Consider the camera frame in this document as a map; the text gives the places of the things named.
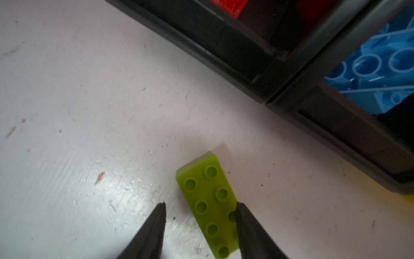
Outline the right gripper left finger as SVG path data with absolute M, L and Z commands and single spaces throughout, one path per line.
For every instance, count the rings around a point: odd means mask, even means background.
M 166 204 L 156 205 L 118 259 L 160 259 L 166 226 Z

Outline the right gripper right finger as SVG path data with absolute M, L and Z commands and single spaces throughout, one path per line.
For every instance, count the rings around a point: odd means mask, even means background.
M 237 202 L 236 226 L 243 259 L 288 259 L 247 206 Z

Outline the green lego brick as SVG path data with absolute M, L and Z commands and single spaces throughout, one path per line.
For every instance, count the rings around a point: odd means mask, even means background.
M 207 152 L 176 172 L 176 181 L 214 257 L 239 248 L 236 196 L 215 154 Z

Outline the blue lego brick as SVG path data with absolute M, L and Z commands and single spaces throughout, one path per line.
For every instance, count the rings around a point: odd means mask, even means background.
M 326 77 L 370 114 L 383 114 L 414 92 L 414 6 L 390 20 Z

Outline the red lego brick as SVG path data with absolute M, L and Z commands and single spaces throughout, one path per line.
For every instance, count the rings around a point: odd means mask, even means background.
M 212 0 L 212 2 L 233 18 L 238 18 L 248 0 Z

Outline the yellow bin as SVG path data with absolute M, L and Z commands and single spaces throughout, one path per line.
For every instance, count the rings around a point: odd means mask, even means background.
M 407 202 L 414 204 L 414 195 L 402 195 L 403 199 Z

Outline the middle black bin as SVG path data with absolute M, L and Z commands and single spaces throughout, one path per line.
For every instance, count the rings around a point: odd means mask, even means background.
M 370 114 L 325 77 L 413 1 L 370 1 L 267 103 L 320 139 L 386 189 L 414 192 L 414 93 L 383 114 Z

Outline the black bin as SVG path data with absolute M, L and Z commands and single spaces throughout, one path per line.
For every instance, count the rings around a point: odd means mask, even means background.
M 112 1 L 260 103 L 269 101 L 367 1 L 248 1 L 233 18 L 212 1 Z
M 386 189 L 414 192 L 414 93 L 383 114 L 370 114 L 325 77 L 413 1 L 370 1 L 267 103 L 320 139 Z

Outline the left black bin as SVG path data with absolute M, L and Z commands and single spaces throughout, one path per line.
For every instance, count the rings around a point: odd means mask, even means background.
M 233 18 L 212 1 L 112 1 L 260 103 L 269 101 L 367 1 L 248 1 Z

